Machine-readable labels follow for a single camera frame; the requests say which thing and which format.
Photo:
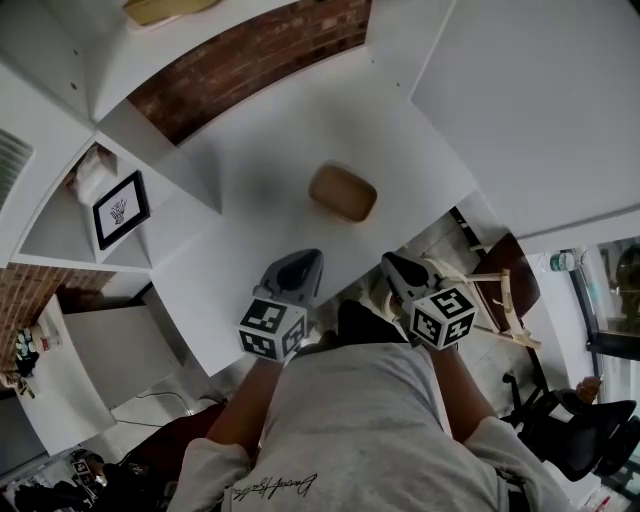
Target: white paper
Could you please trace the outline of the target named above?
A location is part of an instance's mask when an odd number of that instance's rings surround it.
[[[135,183],[132,181],[98,208],[102,236],[107,238],[140,213]]]

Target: white box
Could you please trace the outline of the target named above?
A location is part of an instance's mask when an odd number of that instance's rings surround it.
[[[417,300],[411,308],[411,332],[438,350],[471,332],[478,307],[463,286]]]
[[[254,297],[238,330],[244,352],[270,361],[284,361],[307,337],[307,310]]]

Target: brown bowl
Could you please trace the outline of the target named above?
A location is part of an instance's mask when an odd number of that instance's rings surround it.
[[[362,222],[371,213],[378,192],[355,174],[335,164],[325,164],[311,179],[309,196],[346,221]]]

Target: picture frame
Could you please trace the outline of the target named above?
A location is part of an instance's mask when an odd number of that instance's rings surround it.
[[[142,173],[135,171],[93,205],[93,222],[101,251],[151,216]]]

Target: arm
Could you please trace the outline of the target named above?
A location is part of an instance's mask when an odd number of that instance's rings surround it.
[[[242,446],[252,457],[282,372],[281,363],[258,359],[207,433],[218,444]]]
[[[496,416],[454,348],[430,350],[453,438],[464,443],[480,422]]]

